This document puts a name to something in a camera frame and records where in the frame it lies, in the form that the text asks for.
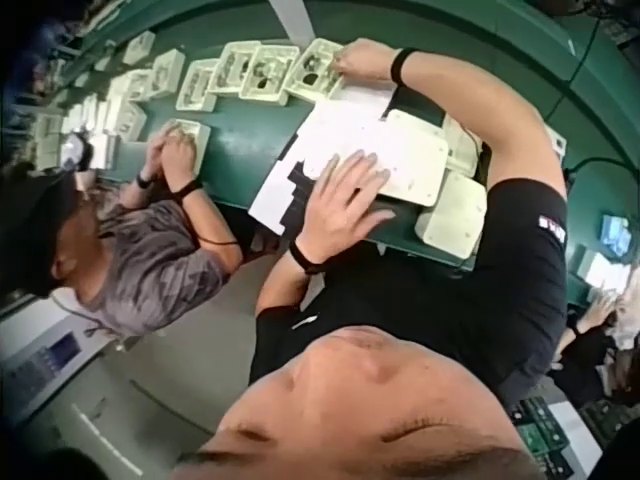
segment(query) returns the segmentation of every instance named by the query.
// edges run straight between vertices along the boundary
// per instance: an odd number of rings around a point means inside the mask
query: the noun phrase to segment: wrist
[[[196,179],[196,176],[193,172],[175,172],[170,175],[165,172],[165,178],[167,180],[169,190],[171,190],[172,193],[176,193],[186,187],[189,183],[193,182]]]
[[[326,254],[322,253],[321,249],[314,245],[316,242],[313,242],[305,236],[304,232],[298,235],[294,240],[294,243],[298,247],[298,250],[300,250],[300,253],[302,253],[302,255],[304,255],[304,257],[313,264],[322,265],[329,259]]]

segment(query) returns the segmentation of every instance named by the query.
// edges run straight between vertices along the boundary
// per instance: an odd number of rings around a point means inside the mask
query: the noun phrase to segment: man
[[[313,272],[393,217],[370,211],[388,177],[375,156],[333,159],[260,292],[252,385],[176,478],[541,478],[505,409],[547,371],[566,318],[566,192],[544,122],[453,58],[358,40],[336,68],[406,84],[489,144],[475,270],[364,259],[300,311]]]
[[[73,174],[3,185],[1,290],[46,297],[70,288],[103,327],[125,336],[163,328],[214,296],[242,253],[195,180],[194,159],[193,139],[166,126],[102,222],[94,203],[76,190]],[[160,176],[175,200],[149,205]]]
[[[633,406],[638,402],[638,352],[618,350],[607,335],[611,316],[626,309],[615,292],[603,292],[560,338],[549,377],[576,408],[605,398]]]

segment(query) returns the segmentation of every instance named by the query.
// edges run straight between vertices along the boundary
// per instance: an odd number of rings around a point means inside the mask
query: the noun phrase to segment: black t-shirt
[[[304,311],[263,311],[250,382],[316,338],[370,325],[457,360],[505,407],[519,401],[547,371],[566,324],[567,207],[527,179],[494,186],[487,202],[475,269],[462,278],[384,256],[340,275]]]

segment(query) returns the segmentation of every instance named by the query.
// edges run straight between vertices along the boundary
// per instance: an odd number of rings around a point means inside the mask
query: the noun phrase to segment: hand
[[[616,308],[617,294],[613,291],[602,292],[578,322],[578,330],[582,333],[604,323],[609,314]]]
[[[172,133],[164,142],[160,164],[172,192],[177,192],[194,179],[196,146],[193,137],[182,131]]]
[[[375,154],[365,157],[364,152],[358,151],[339,167],[337,156],[325,167],[313,187],[304,226],[296,239],[296,245],[310,262],[326,262],[395,216],[391,210],[368,213],[389,179],[388,170],[373,170],[376,160]]]
[[[336,55],[333,68],[356,80],[391,80],[391,64],[398,50],[383,43],[359,38]]]
[[[147,156],[142,168],[141,176],[144,180],[151,180],[162,174],[162,165],[160,163],[160,154],[162,148],[178,125],[173,122],[167,122],[160,131],[154,133],[147,144]]]

